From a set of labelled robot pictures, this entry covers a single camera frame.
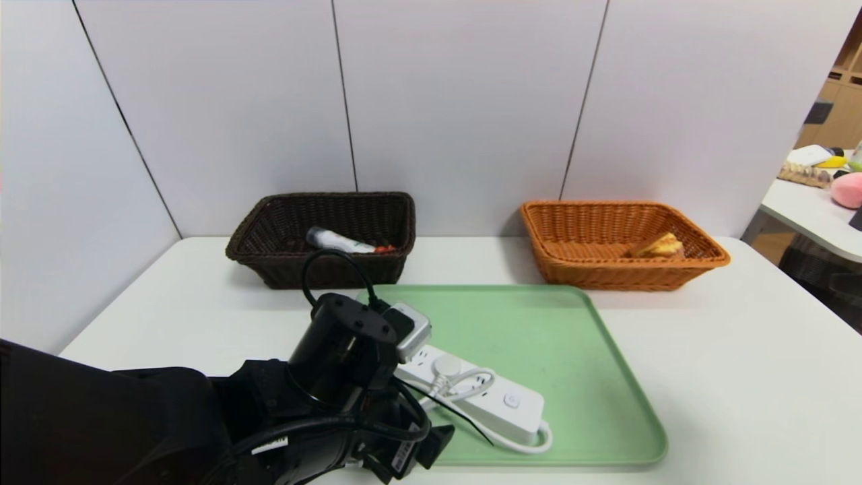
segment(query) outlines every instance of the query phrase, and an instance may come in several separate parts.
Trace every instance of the food item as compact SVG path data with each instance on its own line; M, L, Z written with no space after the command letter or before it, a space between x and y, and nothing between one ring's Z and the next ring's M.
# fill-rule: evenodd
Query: food item
M828 160L822 161L815 165L817 168L841 168L847 164L847 159L843 156L829 157Z
M826 188L832 183L832 175L829 172L814 167L806 167L797 165L796 163L785 162L781 166L781 172L778 173L781 180L796 182L804 186L813 186Z
M848 173L832 183L832 200L847 209L862 207L862 173Z
M628 255L633 258L683 259L685 248L672 232L666 232L634 245Z

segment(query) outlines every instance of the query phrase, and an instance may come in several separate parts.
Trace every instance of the black cable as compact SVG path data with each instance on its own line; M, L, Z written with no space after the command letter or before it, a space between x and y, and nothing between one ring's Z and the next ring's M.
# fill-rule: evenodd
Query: black cable
M305 299L309 301L311 306L317 304L317 300L314 295L311 294L311 289L309 289L309 267L311 266L311 262L315 259L325 256L338 256L343 260L346 260L353 266L353 269L359 273L359 277L362 278L362 282L365 283L365 289L368 290L368 303L374 304L377 302L377 294L374 293L374 285L372 284L371 278L368 277L368 273L362 268L359 263L356 262L348 253L344 251L339 251L338 249L320 249L314 253L312 253L308 258L306 258L305 263L303 264L303 294L305 295Z
M255 448L258 448L259 446L263 446L264 444L271 443L273 441L276 441L277 439L284 438L284 436L286 436L288 433L296 431L308 431L314 429L331 431L333 429L347 428L354 429L357 431L367 431L382 436L384 438L406 443L416 443L422 441L428 436L428 433L431 431L431 420L428 419L428 415L425 413L425 409L423 409L422 405L419 404L419 401L416 400L415 397L413 397L413 394L411 394L410 391L407 390L401 380L397 379L396 377L392 377L390 379L390 384L398 390L398 392L404 397L404 399L407 401L410 407L413 408L416 415L419 417L421 424L418 430L405 430L403 428L396 428L394 426L384 425L383 423L378 423L375 421L364 421L362 419L356 419L354 416L321 416L309 419L300 419L298 421L291 421L290 423L278 425L268 430L254 433L252 436L242 439L239 443L231 447L228 454L225 454L218 460L218 462L216 462L216 464L209 470L209 472L204 475L204 479L201 480L201 483L209 484L214 482L214 480L218 478L219 475L228 466L231 465L235 457L249 453Z
M425 409L419 404L419 401L413 397L413 394L407 390L404 384L400 379L396 377L392 377L390 379L390 384L398 390L398 392L404 397L407 401L407 404L413 408L413 411L416 413L416 416L419 417L421 421L419 425L419 429L416 431L409 431L403 428L396 428L394 426L384 425L383 423L378 422L359 422L359 429L362 431L372 432L384 438L394 439L396 441L402 441L405 443L416 443L422 441L423 439L428 437L428 433L431 432L431 420L428 419L428 415L425 413Z
M254 433L252 436L235 444L230 450L234 455L242 455L243 453L248 453L259 446L284 438L284 435L295 431L304 431L314 428L354 428L356 425L356 419L352 416L320 416L316 418L300 419L298 421L291 421L290 423L285 423L268 430Z
M478 427L478 426L476 426L476 423L474 423L474 422L473 422L473 420L472 420L472 419L470 419L470 418L468 418L465 414L463 414L463 413L459 413L458 411L455 411L454 409L452 409L452 408L451 408L448 404L446 404L445 402L443 402L443 401L441 401L441 400L439 400L439 399L435 398L435 397L434 397L434 396L432 396L430 393L426 393L425 391L423 391L423 390L421 390L420 388L418 388L418 387L414 386L413 384L410 384L409 382L406 382L406 381L402 381L401 379L398 379L398 380L399 380L403 385L405 385L405 386L407 386L407 387L409 387L409 388L413 389L413 390L414 390L414 391L416 391L417 393L419 393L419 394L421 394L421 395L423 395L423 396L425 396L425 397L429 398L430 400L432 400L432 401L436 402L436 403L437 403L437 404L439 404L440 406L442 406L442 407L446 408L446 410L447 410L447 411L449 411L450 413L453 413L455 416L458 416L459 418L463 419L464 421L466 421L466 422L470 423L470 426L472 426L472 427L473 427L473 429L474 429L474 430L476 430L476 432L477 432L477 433L479 433L480 435L482 435L482 438L485 438L485 441L487 441L491 446L495 446L495 445L494 445L494 442L493 442L493 441L491 441L491 440L490 440L490 438L488 438L488 437L484 434L484 432L482 432L482 430L480 430L480 429L479 429L479 427Z

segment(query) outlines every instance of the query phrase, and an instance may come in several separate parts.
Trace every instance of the pink plush toy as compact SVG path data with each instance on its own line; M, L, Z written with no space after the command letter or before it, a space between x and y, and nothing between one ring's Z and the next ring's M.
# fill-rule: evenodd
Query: pink plush toy
M832 182L832 200L847 209L862 207L862 172L848 173Z

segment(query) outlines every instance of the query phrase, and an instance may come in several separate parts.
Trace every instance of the orange wicker basket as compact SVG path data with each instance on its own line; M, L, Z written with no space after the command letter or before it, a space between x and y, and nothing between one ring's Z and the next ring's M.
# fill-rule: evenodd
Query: orange wicker basket
M548 283L600 290L675 290L730 255L676 209L655 202L534 201L521 206ZM647 238L672 232L683 259L626 257Z

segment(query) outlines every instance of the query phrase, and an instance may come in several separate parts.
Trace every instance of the plug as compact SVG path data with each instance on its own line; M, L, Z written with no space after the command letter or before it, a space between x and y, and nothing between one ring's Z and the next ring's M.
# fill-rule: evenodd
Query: plug
M402 364L409 362L431 338L431 320L403 302L388 306L381 315L396 330L398 361Z
M434 373L443 377L454 377L461 373L461 359L452 354L443 354L434 359Z

